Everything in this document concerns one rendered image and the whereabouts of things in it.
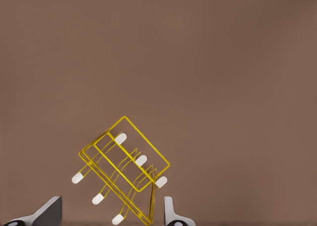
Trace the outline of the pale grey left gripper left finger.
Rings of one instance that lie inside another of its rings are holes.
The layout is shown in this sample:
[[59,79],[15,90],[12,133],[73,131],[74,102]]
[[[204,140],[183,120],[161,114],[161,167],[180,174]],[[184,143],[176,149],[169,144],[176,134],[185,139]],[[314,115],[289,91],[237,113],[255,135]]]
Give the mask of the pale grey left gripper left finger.
[[62,221],[62,197],[54,196],[35,213],[13,219],[3,226],[59,226]]

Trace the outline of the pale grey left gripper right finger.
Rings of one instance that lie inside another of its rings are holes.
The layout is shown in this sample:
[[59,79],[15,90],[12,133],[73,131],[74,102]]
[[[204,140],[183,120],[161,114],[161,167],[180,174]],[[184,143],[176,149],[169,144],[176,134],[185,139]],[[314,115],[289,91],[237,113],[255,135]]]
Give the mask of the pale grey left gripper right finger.
[[165,226],[196,226],[192,219],[175,213],[173,199],[170,196],[164,196],[164,224]]

